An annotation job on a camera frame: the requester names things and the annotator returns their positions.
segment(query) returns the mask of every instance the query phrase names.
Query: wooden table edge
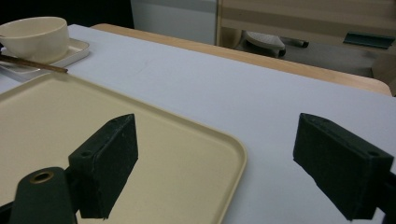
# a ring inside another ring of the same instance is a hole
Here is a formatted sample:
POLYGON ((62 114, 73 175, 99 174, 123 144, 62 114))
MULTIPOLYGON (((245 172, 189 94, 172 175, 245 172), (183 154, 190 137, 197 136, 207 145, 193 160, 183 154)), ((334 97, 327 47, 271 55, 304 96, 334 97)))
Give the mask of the wooden table edge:
POLYGON ((311 77, 318 80, 323 80, 331 83, 345 85, 348 87, 358 88, 366 91, 373 91, 391 96, 390 88, 387 84, 369 77, 359 77, 311 65, 287 62, 234 49, 226 49, 218 46, 207 45, 171 36, 157 35, 106 23, 96 24, 91 28, 116 35, 125 35, 177 48, 194 50, 202 53, 220 56, 222 58, 236 60, 243 63, 250 63, 261 67, 267 67, 278 71, 291 73, 294 75, 311 77))

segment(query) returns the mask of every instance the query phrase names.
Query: chopsticks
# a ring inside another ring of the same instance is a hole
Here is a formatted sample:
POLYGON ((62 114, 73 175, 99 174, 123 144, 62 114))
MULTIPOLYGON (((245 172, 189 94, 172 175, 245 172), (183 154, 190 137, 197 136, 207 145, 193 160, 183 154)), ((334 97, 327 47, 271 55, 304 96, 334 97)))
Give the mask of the chopsticks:
POLYGON ((51 70, 54 72, 67 73, 66 68, 52 66, 52 65, 44 64, 44 63, 36 63, 36 62, 32 62, 32 61, 28 61, 28 60, 24 60, 24 59, 20 59, 20 58, 10 57, 10 56, 3 55, 3 54, 0 54, 0 62, 15 63, 15 64, 25 65, 25 66, 29 66, 29 67, 51 70))

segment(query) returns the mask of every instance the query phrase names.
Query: white wall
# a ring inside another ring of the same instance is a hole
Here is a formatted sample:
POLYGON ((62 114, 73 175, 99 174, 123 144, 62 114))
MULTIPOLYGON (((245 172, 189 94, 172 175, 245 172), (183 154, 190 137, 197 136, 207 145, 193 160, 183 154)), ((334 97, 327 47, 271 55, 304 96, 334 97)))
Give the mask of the white wall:
POLYGON ((134 28, 216 44, 217 0, 131 0, 134 28))

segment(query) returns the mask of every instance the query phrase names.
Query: beige tray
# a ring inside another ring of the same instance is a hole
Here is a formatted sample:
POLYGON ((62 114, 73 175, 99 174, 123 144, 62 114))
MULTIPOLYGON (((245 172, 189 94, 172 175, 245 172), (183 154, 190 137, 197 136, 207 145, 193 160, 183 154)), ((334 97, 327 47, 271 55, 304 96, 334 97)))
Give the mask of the beige tray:
POLYGON ((247 162, 237 140, 62 74, 0 95, 0 204, 25 175, 67 167, 82 142, 127 113, 136 116, 139 160, 106 223, 220 223, 247 162))

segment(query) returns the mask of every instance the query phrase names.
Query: cream bowl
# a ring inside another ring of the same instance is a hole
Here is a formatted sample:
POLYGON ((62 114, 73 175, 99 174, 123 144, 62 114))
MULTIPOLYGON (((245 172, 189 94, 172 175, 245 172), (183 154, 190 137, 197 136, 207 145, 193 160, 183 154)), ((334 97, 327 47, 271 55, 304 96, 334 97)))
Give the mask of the cream bowl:
POLYGON ((35 17, 0 25, 0 42, 16 57, 53 63, 69 46, 67 22, 57 17, 35 17))

